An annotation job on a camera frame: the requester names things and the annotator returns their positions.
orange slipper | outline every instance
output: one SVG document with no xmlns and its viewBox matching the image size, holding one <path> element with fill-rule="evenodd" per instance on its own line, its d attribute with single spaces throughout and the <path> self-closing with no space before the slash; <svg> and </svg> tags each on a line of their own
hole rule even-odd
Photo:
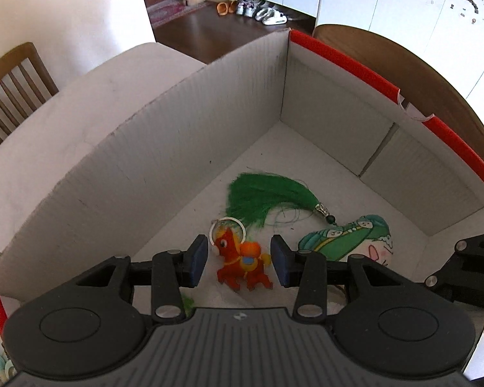
<svg viewBox="0 0 484 387">
<path fill-rule="evenodd" d="M 219 16 L 227 15 L 228 10 L 229 10 L 229 7 L 226 2 L 217 4 L 217 13 L 219 14 Z"/>
<path fill-rule="evenodd" d="M 229 13 L 235 13 L 235 11 L 237 10 L 237 3 L 238 3 L 237 0 L 233 0 L 230 4 L 230 7 L 227 9 L 227 11 Z"/>
</svg>

horse keychain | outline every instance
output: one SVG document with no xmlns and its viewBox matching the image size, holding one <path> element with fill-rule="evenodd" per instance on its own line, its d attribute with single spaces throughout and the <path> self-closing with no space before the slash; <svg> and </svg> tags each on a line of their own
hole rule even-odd
<svg viewBox="0 0 484 387">
<path fill-rule="evenodd" d="M 233 221 L 241 228 L 242 240 L 231 227 L 221 224 L 225 221 Z M 262 247 L 257 242 L 246 241 L 246 229 L 238 219 L 224 217 L 215 220 L 209 231 L 209 241 L 214 253 L 218 251 L 224 258 L 224 266 L 217 271 L 217 279 L 221 284 L 226 283 L 232 290 L 238 291 L 240 284 L 237 280 L 244 279 L 249 291 L 252 291 L 257 283 L 272 288 L 272 282 L 264 273 L 264 267 L 270 265 L 271 257 L 267 253 L 262 253 Z"/>
</svg>

metal ring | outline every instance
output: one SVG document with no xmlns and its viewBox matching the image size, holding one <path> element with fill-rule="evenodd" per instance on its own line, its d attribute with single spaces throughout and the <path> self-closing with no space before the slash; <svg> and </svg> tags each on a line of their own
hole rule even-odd
<svg viewBox="0 0 484 387">
<path fill-rule="evenodd" d="M 236 222 L 240 226 L 240 228 L 242 228 L 242 240 L 241 240 L 240 244 L 242 244 L 243 242 L 246 241 L 246 228 L 244 227 L 243 223 L 241 223 L 240 220 L 238 220 L 236 218 L 233 218 L 233 217 L 224 217 L 224 218 L 221 218 L 220 220 L 215 220 L 212 223 L 212 226 L 210 227 L 210 232 L 208 234 L 208 240 L 209 240 L 209 242 L 210 242 L 210 244 L 212 246 L 215 246 L 215 243 L 213 241 L 213 229 L 221 221 L 233 221 L 233 222 Z"/>
</svg>

white logo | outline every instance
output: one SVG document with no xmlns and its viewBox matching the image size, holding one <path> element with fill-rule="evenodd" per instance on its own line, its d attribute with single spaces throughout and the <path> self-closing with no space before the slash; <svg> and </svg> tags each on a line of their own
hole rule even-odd
<svg viewBox="0 0 484 387">
<path fill-rule="evenodd" d="M 241 322 L 242 320 L 247 319 L 247 314 L 246 314 L 246 313 L 243 313 L 243 312 L 238 312 L 237 314 L 234 314 L 234 315 L 233 315 L 233 318 L 235 318 L 235 319 L 237 319 L 239 322 Z"/>
</svg>

red horse toy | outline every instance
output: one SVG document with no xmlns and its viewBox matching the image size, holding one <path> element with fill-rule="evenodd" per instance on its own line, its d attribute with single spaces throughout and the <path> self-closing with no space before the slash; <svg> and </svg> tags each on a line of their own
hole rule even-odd
<svg viewBox="0 0 484 387">
<path fill-rule="evenodd" d="M 262 254 L 262 248 L 256 242 L 240 243 L 238 236 L 231 228 L 221 227 L 215 237 L 215 246 L 224 257 L 224 267 L 217 271 L 217 279 L 238 291 L 240 284 L 237 279 L 245 279 L 247 288 L 251 291 L 261 282 L 266 288 L 272 288 L 272 282 L 264 273 L 264 266 L 271 263 L 270 256 Z"/>
</svg>

